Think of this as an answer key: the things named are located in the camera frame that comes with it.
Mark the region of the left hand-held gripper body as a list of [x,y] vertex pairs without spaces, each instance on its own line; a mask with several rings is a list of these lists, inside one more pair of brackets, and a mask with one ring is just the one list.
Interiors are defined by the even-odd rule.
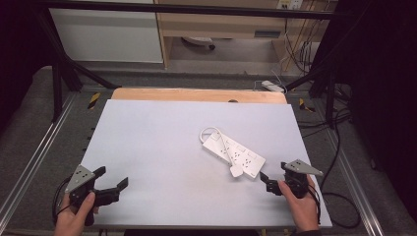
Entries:
[[80,207],[90,193],[94,193],[97,174],[79,165],[74,171],[65,193],[69,195],[70,205]]

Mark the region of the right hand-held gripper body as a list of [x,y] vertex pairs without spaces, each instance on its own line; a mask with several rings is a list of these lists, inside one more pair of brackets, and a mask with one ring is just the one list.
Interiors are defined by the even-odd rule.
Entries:
[[286,167],[288,170],[286,170],[284,173],[285,183],[290,188],[293,195],[298,199],[303,199],[308,193],[308,174],[318,176],[324,175],[323,171],[309,165],[300,159],[288,162]]

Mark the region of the person's right hand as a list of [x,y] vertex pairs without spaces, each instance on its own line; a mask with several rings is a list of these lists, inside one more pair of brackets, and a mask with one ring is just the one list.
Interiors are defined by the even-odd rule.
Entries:
[[303,199],[298,199],[284,181],[278,180],[277,183],[289,204],[295,223],[296,229],[291,236],[322,236],[318,223],[317,204],[313,196],[308,194]]

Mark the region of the person's left hand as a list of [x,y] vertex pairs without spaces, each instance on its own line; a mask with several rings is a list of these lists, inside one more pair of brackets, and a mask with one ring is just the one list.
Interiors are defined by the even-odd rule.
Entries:
[[70,209],[69,195],[65,194],[53,236],[82,236],[89,212],[93,210],[94,213],[98,213],[98,208],[93,206],[94,200],[95,193],[89,193],[77,212],[73,213]]

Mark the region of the yellow black tape strip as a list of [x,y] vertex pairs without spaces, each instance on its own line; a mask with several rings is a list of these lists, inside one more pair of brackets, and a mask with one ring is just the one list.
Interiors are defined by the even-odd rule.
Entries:
[[100,97],[100,92],[96,92],[92,95],[89,101],[88,109],[94,109],[99,97]]
[[307,110],[309,112],[316,112],[316,109],[314,107],[309,107],[306,105],[303,98],[299,98],[299,108],[301,110]]

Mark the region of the small white floor power strip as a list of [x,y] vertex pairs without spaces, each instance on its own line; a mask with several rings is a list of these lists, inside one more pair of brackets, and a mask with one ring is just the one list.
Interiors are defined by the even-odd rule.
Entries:
[[284,92],[284,89],[277,84],[272,83],[271,81],[263,81],[262,87],[270,91]]

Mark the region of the black metal stand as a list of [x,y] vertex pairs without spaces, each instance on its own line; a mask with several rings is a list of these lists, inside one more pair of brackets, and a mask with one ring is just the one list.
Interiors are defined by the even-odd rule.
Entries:
[[34,7],[32,11],[51,49],[54,97],[53,122],[57,121],[63,114],[62,83],[65,83],[70,91],[80,91],[83,88],[79,73],[107,89],[119,89],[119,86],[108,82],[70,58],[46,7]]
[[333,120],[333,105],[335,97],[334,89],[336,71],[337,65],[335,63],[324,61],[319,66],[312,69],[307,75],[285,86],[287,90],[292,90],[307,83],[308,81],[313,81],[313,85],[309,90],[311,98],[318,98],[326,92],[325,122],[332,129],[335,127],[335,121]]

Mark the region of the wooden board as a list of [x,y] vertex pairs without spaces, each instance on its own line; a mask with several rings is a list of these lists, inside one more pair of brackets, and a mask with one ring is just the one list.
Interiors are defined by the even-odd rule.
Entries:
[[285,95],[281,92],[232,89],[117,88],[111,98],[123,100],[210,102],[230,102],[233,100],[239,103],[287,103]]

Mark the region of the black curtain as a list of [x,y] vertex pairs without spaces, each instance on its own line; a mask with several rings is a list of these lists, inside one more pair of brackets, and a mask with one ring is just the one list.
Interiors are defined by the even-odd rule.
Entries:
[[33,74],[49,64],[46,36],[30,0],[0,0],[0,133],[20,107]]
[[352,88],[361,135],[417,222],[417,0],[338,0],[313,67],[311,94]]

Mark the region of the white cabinet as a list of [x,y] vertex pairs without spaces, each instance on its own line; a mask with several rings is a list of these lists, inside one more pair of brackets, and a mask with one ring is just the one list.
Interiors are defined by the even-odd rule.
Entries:
[[50,13],[73,60],[163,61],[155,14],[65,9]]

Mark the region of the chair base with caster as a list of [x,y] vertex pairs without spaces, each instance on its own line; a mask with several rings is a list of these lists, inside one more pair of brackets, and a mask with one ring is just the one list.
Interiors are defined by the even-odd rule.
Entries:
[[210,37],[184,37],[184,40],[199,46],[207,46],[209,50],[215,50],[215,45]]

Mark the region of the wooden desk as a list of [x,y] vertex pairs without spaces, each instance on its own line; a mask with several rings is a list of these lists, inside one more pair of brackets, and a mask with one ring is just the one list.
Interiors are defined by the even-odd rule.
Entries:
[[[242,7],[283,10],[277,8],[278,0],[154,0],[156,4]],[[327,11],[334,7],[325,0],[303,0],[298,10]],[[284,67],[291,63],[288,55],[304,42],[319,43],[328,27],[327,20],[274,19],[264,17],[219,16],[194,14],[156,15],[163,63],[170,65],[172,42],[178,37],[210,37],[214,39],[252,39],[271,46],[269,56],[273,61],[282,59]]]

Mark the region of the aluminium rail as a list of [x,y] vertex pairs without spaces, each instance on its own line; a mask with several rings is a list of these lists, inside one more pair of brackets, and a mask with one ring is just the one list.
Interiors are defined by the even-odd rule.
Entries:
[[47,155],[53,141],[55,140],[55,137],[60,131],[63,123],[65,122],[73,107],[75,99],[78,96],[79,94],[77,92],[69,93],[64,102],[62,113],[58,116],[57,120],[52,122],[48,127],[47,132],[31,156],[30,161],[21,174],[18,182],[7,197],[5,203],[0,207],[0,224],[6,225],[7,221],[9,221],[13,216],[27,188],[29,187],[34,174],[37,172],[37,169],[39,168],[44,157]]
[[344,183],[350,193],[352,201],[356,205],[361,216],[364,227],[369,236],[384,236],[385,232],[378,220],[370,201],[365,193],[360,179],[349,162],[347,152],[341,143],[341,136],[335,129],[327,130],[328,139],[336,152],[336,162],[339,172],[343,177]]

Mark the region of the white wall socket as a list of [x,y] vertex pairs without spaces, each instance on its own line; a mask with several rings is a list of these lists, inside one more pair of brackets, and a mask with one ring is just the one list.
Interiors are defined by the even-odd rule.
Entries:
[[301,8],[303,0],[278,0],[277,8],[283,10],[298,10]]

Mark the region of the black metal frame bar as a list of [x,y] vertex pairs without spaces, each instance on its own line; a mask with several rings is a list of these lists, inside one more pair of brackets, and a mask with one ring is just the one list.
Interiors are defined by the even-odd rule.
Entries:
[[73,0],[34,0],[34,4],[54,9],[117,11],[117,12],[144,12],[168,14],[194,14],[219,16],[247,16],[264,18],[290,18],[312,20],[346,20],[352,15],[347,13],[316,12],[301,10],[272,10],[241,7],[218,7],[199,5],[172,5],[172,4],[146,4],[99,1],[73,1]]

